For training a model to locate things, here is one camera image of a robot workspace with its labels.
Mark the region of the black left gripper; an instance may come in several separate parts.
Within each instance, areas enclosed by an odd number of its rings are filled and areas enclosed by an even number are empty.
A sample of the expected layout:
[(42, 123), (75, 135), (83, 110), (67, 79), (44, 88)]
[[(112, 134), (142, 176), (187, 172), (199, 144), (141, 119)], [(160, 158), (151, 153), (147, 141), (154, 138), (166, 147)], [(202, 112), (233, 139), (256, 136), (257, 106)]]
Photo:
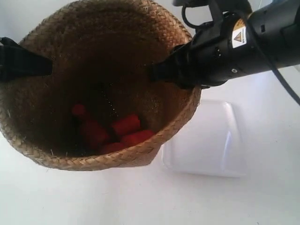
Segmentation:
[(195, 25), (191, 41), (172, 49), (162, 62), (148, 66), (152, 82), (175, 82), (182, 88), (209, 88), (252, 72), (250, 55), (252, 40), (246, 24), (249, 14), (227, 11), (219, 18)]

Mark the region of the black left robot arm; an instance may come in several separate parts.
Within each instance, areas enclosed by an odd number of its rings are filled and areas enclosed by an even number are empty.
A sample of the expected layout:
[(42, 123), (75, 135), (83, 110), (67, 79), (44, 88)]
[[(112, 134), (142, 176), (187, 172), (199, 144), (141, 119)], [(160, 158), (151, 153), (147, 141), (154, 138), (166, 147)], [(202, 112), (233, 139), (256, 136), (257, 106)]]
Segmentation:
[(300, 3), (276, 0), (253, 11), (247, 0), (175, 0), (175, 6), (208, 6), (212, 20), (191, 24), (194, 37), (175, 46), (162, 62), (149, 67), (151, 81), (181, 88), (209, 88), (300, 62)]

